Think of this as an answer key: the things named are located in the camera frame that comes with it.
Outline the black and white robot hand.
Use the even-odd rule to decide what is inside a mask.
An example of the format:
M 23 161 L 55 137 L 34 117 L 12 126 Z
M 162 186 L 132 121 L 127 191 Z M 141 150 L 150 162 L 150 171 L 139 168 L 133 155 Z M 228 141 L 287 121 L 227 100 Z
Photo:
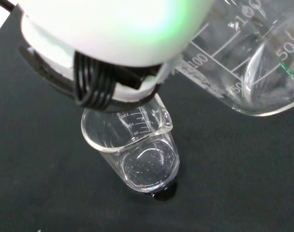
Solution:
M 24 60 L 77 106 L 119 113 L 151 101 L 212 0 L 20 0 Z

